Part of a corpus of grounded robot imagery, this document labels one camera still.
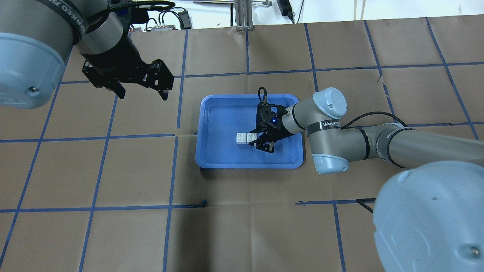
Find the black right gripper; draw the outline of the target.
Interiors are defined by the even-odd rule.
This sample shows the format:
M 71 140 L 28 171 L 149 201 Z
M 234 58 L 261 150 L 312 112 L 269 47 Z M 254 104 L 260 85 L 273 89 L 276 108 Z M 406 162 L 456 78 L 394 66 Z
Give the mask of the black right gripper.
M 293 135 L 283 125 L 283 116 L 288 111 L 282 105 L 260 102 L 256 107 L 256 127 L 251 134 L 258 134 L 258 139 L 249 146 L 267 153 L 274 153 L 274 144 Z

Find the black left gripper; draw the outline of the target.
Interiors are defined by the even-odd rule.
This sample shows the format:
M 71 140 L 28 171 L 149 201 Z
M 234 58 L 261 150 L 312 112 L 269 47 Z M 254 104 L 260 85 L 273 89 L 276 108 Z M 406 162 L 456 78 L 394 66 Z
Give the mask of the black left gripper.
M 157 91 L 168 100 L 174 76 L 162 60 L 144 62 L 130 38 L 121 38 L 113 48 L 100 54 L 81 54 L 85 58 L 83 74 L 96 88 L 107 88 L 124 99 L 123 83 L 135 83 Z

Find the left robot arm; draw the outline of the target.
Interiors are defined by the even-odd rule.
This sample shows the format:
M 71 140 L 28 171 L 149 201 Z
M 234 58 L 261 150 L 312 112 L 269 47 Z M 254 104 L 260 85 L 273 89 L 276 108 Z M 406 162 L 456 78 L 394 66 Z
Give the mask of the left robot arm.
M 156 90 L 163 100 L 174 76 L 162 60 L 145 63 L 128 36 L 131 8 L 169 10 L 165 0 L 2 0 L 1 105 L 29 110 L 45 105 L 76 48 L 95 88 L 123 99 L 123 83 Z

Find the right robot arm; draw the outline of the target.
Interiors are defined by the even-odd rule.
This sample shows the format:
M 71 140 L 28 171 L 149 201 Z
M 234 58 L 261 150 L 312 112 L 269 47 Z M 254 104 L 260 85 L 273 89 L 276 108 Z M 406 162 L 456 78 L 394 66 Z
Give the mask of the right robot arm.
M 375 199 L 374 241 L 387 272 L 483 271 L 483 142 L 431 134 L 401 119 L 365 128 L 341 126 L 347 103 L 326 88 L 290 107 L 258 91 L 249 144 L 267 153 L 305 132 L 316 172 L 345 172 L 349 163 L 380 158 L 403 169 Z

